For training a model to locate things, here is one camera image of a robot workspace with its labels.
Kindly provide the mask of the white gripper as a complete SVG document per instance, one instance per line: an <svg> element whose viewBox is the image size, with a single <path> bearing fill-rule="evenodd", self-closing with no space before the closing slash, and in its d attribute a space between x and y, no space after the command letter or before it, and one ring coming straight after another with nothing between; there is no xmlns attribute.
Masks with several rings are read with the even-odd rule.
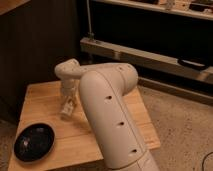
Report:
<svg viewBox="0 0 213 171"><path fill-rule="evenodd" d="M77 91L77 83L75 79L65 79L61 81L61 104L66 102L66 97L70 98L70 104L75 107L77 105L77 99L75 96Z"/></svg>

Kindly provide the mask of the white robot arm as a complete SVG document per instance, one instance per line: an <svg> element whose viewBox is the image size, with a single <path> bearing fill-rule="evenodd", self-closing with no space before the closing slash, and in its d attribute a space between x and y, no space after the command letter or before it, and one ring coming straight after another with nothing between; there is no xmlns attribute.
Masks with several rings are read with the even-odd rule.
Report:
<svg viewBox="0 0 213 171"><path fill-rule="evenodd" d="M60 63L55 74L67 98L62 112L73 112L79 96L87 120L109 171L159 171L123 96L137 85L138 73L128 63L80 65Z"/></svg>

